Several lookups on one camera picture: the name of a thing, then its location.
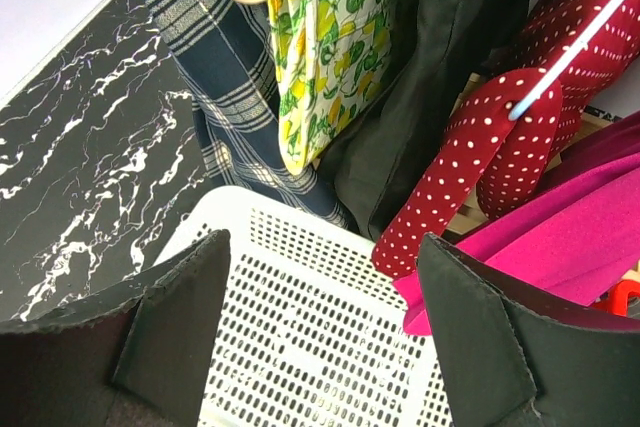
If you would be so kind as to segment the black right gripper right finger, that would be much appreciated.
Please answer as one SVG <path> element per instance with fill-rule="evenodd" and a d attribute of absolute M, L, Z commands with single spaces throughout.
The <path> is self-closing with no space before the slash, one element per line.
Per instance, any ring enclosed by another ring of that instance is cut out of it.
<path fill-rule="evenodd" d="M 424 236 L 422 296 L 457 426 L 636 426 L 639 322 Z"/>

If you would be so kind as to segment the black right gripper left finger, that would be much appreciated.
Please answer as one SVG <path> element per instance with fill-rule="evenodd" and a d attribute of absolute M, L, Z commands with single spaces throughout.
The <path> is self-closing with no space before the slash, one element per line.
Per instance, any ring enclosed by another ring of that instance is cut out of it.
<path fill-rule="evenodd" d="M 2 425 L 196 425 L 230 263 L 218 230 L 128 280 L 3 322 Z"/>

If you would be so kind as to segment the navy plaid skirt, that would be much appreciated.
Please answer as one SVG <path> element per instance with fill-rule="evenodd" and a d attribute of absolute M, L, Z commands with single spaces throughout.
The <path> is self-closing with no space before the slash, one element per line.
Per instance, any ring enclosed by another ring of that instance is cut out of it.
<path fill-rule="evenodd" d="M 144 1 L 192 94 L 195 133 L 213 184 L 243 187 L 349 228 L 350 213 L 315 170 L 294 176 L 282 161 L 265 6 Z"/>

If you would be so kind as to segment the black skirt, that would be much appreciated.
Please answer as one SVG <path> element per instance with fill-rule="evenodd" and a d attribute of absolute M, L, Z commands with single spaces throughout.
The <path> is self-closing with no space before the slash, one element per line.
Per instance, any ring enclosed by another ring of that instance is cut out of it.
<path fill-rule="evenodd" d="M 418 0 L 404 63 L 381 99 L 326 151 L 320 172 L 348 227 L 377 240 L 435 158 L 470 74 L 524 19 L 529 0 Z"/>

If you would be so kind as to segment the lemon print skirt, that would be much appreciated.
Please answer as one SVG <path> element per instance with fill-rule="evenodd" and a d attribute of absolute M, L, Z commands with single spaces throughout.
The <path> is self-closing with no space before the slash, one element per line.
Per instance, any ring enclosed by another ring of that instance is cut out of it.
<path fill-rule="evenodd" d="M 418 0 L 268 0 L 279 148 L 301 173 L 395 79 Z"/>

